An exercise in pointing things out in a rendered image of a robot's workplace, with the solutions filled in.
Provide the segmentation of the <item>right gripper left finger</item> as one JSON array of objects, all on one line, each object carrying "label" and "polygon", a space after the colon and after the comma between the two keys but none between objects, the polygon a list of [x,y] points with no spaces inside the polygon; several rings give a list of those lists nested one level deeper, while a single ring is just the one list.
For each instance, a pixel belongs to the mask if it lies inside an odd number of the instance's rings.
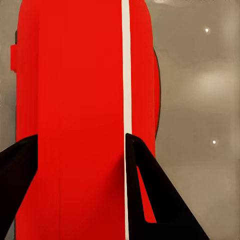
[{"label": "right gripper left finger", "polygon": [[4,240],[38,170],[38,134],[0,152],[0,240]]}]

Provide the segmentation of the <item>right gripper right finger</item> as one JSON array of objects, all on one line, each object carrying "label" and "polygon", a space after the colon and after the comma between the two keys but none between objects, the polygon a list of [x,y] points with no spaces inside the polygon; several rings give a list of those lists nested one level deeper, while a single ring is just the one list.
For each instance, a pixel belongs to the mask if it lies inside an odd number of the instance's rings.
[{"label": "right gripper right finger", "polygon": [[[145,142],[125,134],[129,240],[210,240]],[[145,220],[137,167],[156,223]]]}]

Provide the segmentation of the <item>radio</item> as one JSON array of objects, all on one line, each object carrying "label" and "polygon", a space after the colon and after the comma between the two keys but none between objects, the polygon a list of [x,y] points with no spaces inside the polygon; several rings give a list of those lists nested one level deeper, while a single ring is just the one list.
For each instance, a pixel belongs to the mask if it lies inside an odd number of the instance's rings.
[{"label": "radio", "polygon": [[129,240],[126,133],[156,158],[161,110],[146,1],[22,0],[10,69],[15,141],[38,134],[14,240]]}]

